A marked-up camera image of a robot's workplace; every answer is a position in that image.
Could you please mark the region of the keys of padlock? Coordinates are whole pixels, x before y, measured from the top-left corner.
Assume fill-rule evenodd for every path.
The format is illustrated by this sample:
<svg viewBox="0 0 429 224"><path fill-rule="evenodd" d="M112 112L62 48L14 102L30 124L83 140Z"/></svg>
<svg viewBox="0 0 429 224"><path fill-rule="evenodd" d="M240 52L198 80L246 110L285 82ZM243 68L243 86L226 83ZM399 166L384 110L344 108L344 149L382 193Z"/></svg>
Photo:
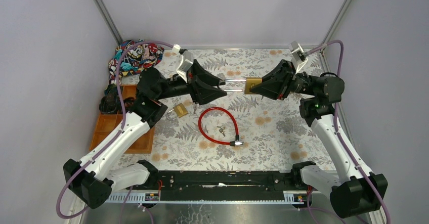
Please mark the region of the keys of padlock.
<svg viewBox="0 0 429 224"><path fill-rule="evenodd" d="M194 104L192 104L192 108L193 108L193 113L192 114L196 114L196 111L198 110L199 105L194 103Z"/></svg>

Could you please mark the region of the brass padlock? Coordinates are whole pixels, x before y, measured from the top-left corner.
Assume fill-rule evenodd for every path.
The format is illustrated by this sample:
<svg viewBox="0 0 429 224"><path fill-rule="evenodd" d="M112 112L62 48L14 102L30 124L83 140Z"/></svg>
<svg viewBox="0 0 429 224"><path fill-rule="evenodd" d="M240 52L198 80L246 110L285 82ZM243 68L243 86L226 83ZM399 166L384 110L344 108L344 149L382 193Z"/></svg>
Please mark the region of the brass padlock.
<svg viewBox="0 0 429 224"><path fill-rule="evenodd" d="M243 89L222 89L222 85L226 85L227 82L242 82L244 83ZM246 78L237 78L237 79L221 79L217 85L217 88L225 91L225 92L232 92L232 93L244 93L245 95L252 95L253 93L250 91L253 87L256 85L259 85L262 83L261 77L246 77Z"/></svg>
<svg viewBox="0 0 429 224"><path fill-rule="evenodd" d="M166 113L166 118L168 120L175 120L187 115L188 113L189 111L186 109L185 105L183 103L179 103Z"/></svg>

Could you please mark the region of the silver keys of cable lock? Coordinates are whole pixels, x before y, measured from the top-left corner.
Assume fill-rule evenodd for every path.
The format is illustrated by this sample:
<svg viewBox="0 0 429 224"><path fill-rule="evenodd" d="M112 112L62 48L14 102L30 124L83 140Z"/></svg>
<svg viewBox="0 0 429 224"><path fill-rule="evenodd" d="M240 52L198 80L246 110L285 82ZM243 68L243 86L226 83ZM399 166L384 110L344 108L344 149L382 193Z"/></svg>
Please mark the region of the silver keys of cable lock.
<svg viewBox="0 0 429 224"><path fill-rule="evenodd" d="M226 136L226 133L225 133L226 128L225 127L217 126L217 129L218 129L219 133L221 133L223 135L223 137Z"/></svg>

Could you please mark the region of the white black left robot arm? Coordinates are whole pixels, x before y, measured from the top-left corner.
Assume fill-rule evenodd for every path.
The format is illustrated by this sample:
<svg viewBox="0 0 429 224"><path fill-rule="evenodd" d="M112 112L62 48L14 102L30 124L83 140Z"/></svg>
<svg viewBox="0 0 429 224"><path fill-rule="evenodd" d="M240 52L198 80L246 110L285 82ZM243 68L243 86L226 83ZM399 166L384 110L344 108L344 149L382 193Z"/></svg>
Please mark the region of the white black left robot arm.
<svg viewBox="0 0 429 224"><path fill-rule="evenodd" d="M68 160L63 171L66 188L95 209L123 189L145 193L146 203L278 202L296 191L290 172L279 171L163 171L146 160L114 170L112 165L166 114L161 100L190 95L199 105L227 93L224 80L194 61L184 75L164 77L156 68L140 75L136 100L120 124L80 160Z"/></svg>

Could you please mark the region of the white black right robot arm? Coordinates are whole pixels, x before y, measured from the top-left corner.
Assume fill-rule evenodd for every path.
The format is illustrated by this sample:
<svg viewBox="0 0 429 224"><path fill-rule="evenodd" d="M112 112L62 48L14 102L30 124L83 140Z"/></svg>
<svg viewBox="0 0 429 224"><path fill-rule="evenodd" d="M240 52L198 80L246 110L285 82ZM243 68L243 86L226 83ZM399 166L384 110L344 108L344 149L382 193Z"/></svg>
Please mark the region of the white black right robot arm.
<svg viewBox="0 0 429 224"><path fill-rule="evenodd" d="M344 81L338 76L298 73L292 78L290 88L293 93L309 95L301 99L301 117L323 143L337 172L334 177L316 166L305 166L291 174L291 185L298 190L308 185L321 192L341 218L380 210L387 179L383 174L375 174L359 156L334 107L341 101Z"/></svg>

